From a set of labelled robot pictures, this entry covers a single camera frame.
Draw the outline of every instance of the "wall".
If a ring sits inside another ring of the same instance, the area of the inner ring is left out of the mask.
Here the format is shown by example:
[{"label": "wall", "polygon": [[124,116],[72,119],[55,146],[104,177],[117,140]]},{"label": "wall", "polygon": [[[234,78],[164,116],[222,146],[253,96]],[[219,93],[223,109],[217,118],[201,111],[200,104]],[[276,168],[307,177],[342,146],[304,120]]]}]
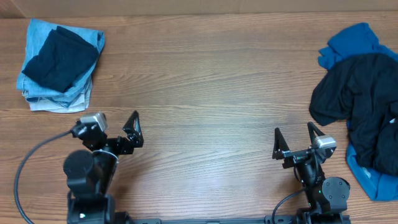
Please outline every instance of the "wall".
[{"label": "wall", "polygon": [[0,0],[0,17],[391,11],[397,0]]}]

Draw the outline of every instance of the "blue cloth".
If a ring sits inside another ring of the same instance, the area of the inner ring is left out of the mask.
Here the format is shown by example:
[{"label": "blue cloth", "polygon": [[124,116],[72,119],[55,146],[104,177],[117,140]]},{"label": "blue cloth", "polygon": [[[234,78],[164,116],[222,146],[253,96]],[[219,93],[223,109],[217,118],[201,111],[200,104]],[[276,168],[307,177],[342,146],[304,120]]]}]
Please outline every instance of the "blue cloth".
[{"label": "blue cloth", "polygon": [[[62,26],[78,34],[85,41],[96,47],[98,52],[101,53],[105,45],[105,35],[103,31],[80,27],[69,27],[40,21],[38,19],[31,19],[27,30],[25,61],[21,71],[25,68],[28,61],[39,53],[39,50],[42,48],[49,32],[52,29],[56,29],[57,26]],[[26,98],[28,103],[38,104],[41,101],[51,101],[56,105],[59,105],[59,109],[68,108],[78,96],[81,94],[86,94],[88,91],[91,92],[91,74],[95,68],[95,65],[96,63],[94,63],[87,72],[79,75],[72,83],[72,86],[65,93],[42,87],[24,75],[22,72],[19,74],[17,79],[17,89],[22,91],[22,95]]]},{"label": "blue cloth", "polygon": [[[336,62],[359,54],[383,53],[398,61],[398,55],[379,44],[378,37],[370,29],[369,24],[364,22],[342,30],[328,41],[328,47],[319,52],[322,56],[318,57],[318,63],[328,70]],[[398,200],[398,177],[359,166],[356,162],[356,151],[351,142],[347,148],[346,160],[371,200]]]}]

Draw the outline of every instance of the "table surface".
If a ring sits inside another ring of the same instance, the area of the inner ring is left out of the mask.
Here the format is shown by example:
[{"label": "table surface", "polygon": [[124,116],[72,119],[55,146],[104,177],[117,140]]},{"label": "table surface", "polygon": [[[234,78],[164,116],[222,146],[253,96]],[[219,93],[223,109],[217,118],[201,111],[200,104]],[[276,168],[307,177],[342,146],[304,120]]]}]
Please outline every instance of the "table surface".
[{"label": "table surface", "polygon": [[[398,51],[398,12],[48,19],[104,30],[86,112],[103,111],[108,136],[123,135],[140,112],[145,144],[121,156],[110,193],[134,218],[263,217],[301,188],[292,169],[272,160],[274,129],[291,149],[309,146],[308,106],[326,71],[318,49],[357,22]],[[31,112],[16,90],[28,19],[0,20],[0,223],[24,223],[12,193],[17,166],[38,142],[68,130],[83,113]],[[345,162],[344,121],[321,127],[338,141],[323,164],[351,184],[353,223],[396,223],[398,202],[372,202]],[[82,149],[70,137],[37,151],[21,175],[20,197],[36,223],[65,223],[63,160]],[[304,195],[279,214],[306,206]]]}]

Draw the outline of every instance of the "pile of cloth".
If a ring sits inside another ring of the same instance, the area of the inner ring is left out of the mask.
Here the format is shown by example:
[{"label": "pile of cloth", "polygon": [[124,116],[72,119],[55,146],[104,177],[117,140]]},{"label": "pile of cloth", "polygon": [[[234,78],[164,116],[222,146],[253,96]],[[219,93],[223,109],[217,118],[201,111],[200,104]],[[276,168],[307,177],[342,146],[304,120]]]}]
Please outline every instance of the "pile of cloth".
[{"label": "pile of cloth", "polygon": [[320,125],[347,119],[346,160],[372,200],[398,200],[398,55],[379,43],[369,24],[332,37],[319,64],[328,73],[312,94]]},{"label": "pile of cloth", "polygon": [[91,74],[105,45],[104,32],[32,19],[26,39],[17,89],[30,110],[84,111],[90,104]]}]

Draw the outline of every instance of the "black cloth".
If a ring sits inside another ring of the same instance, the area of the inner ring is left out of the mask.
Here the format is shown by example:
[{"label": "black cloth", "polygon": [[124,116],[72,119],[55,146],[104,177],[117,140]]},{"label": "black cloth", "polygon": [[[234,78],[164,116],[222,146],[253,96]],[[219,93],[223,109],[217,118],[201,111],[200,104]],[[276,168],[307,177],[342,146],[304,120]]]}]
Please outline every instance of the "black cloth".
[{"label": "black cloth", "polygon": [[336,63],[314,89],[310,113],[324,126],[350,119],[349,138],[362,167],[398,175],[398,62],[364,54]]},{"label": "black cloth", "polygon": [[28,61],[23,74],[39,85],[65,92],[97,60],[98,50],[74,32],[51,30],[39,54]]}]

